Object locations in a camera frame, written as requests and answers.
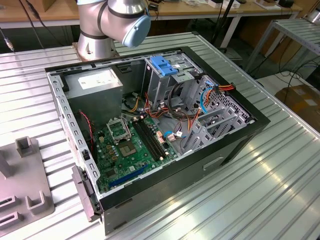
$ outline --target yellow wire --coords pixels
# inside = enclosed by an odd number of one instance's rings
[[[137,97],[137,98],[136,98],[136,102],[135,102],[134,108],[132,108],[132,109],[129,110],[128,112],[133,113],[135,110],[137,110],[139,99],[140,99],[140,97]]]

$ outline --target blue pci slot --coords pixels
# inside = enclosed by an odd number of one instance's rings
[[[140,168],[138,170],[135,170],[135,171],[129,173],[128,175],[125,175],[125,176],[123,176],[123,177],[121,177],[121,178],[119,178],[117,180],[114,180],[114,181],[110,182],[109,183],[109,188],[114,187],[116,185],[120,185],[120,184],[128,181],[129,179],[132,179],[132,178],[142,174],[147,166],[148,166],[148,164],[143,166],[142,168]]]

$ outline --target pci slot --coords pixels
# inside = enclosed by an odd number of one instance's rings
[[[135,170],[135,171],[129,173],[128,175],[125,175],[125,176],[123,176],[123,177],[121,177],[121,178],[119,178],[117,180],[114,180],[114,181],[110,182],[109,183],[109,187],[111,188],[111,187],[120,185],[120,184],[122,184],[122,183],[124,183],[124,182],[126,182],[126,181],[128,181],[128,180],[130,180],[130,179],[142,174],[147,166],[148,166],[148,164],[143,166],[142,168],[140,168],[138,170]]]
[[[143,121],[133,122],[132,125],[155,161],[159,161],[161,157],[166,157],[160,143],[157,142]]]

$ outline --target chipset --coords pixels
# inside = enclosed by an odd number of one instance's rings
[[[119,143],[118,148],[123,157],[128,157],[131,154],[135,154],[137,152],[132,141],[124,141]]]

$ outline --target ram slot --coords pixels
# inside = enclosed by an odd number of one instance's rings
[[[148,127],[144,122],[135,122],[133,123],[133,127],[155,161],[159,161],[161,157],[164,158],[166,156],[165,151],[162,149],[154,136],[150,133]]]

